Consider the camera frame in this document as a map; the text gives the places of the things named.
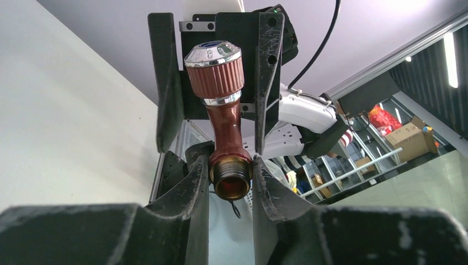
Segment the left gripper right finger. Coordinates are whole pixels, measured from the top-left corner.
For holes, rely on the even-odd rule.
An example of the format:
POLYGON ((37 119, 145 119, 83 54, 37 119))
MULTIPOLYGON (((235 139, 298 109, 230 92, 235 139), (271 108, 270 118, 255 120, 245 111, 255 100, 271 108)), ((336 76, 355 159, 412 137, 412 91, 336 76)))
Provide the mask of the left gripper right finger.
POLYGON ((466 264, 467 232, 430 208, 314 205, 253 160, 256 264, 466 264))

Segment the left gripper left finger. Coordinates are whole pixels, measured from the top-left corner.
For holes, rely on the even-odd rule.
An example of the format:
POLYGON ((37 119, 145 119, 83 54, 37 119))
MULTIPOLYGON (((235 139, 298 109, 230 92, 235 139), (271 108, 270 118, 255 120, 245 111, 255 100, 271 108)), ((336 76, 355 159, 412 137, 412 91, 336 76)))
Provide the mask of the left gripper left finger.
POLYGON ((19 206, 1 214, 2 264, 207 264, 208 165, 147 206, 19 206))

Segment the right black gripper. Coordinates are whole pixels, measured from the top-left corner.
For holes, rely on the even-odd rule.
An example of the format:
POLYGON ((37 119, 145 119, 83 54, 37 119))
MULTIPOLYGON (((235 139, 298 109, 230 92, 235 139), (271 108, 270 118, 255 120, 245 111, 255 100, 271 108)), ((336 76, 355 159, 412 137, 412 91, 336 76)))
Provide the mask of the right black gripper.
POLYGON ((205 102, 239 96, 242 117, 255 120, 256 153, 263 154, 265 138, 280 118, 281 68, 298 53, 284 7, 198 13, 181 21, 181 73, 173 14, 150 13, 147 19, 158 92, 158 151, 169 151, 184 117, 208 118, 205 102))

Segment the red brown water faucet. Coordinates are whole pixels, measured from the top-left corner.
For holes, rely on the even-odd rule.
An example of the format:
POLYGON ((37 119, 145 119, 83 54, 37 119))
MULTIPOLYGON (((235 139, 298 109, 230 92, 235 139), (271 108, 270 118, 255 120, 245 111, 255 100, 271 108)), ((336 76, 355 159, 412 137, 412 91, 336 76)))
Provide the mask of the red brown water faucet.
POLYGON ((240 200, 249 192, 252 179, 252 157, 241 132, 242 51, 225 40, 209 41, 195 45, 184 65, 214 131, 215 149, 209 158, 214 191, 223 200, 240 200))

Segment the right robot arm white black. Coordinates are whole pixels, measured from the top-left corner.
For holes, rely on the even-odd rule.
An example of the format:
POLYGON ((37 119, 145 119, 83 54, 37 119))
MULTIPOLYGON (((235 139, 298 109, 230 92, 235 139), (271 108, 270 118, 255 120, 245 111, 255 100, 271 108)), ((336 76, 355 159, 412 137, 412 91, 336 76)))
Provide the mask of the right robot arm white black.
POLYGON ((147 17, 159 95, 156 144, 168 152, 185 120, 209 120, 215 157, 326 154, 346 131, 326 94, 280 82, 298 54, 283 6, 238 11, 231 1, 192 1, 186 21, 147 17))

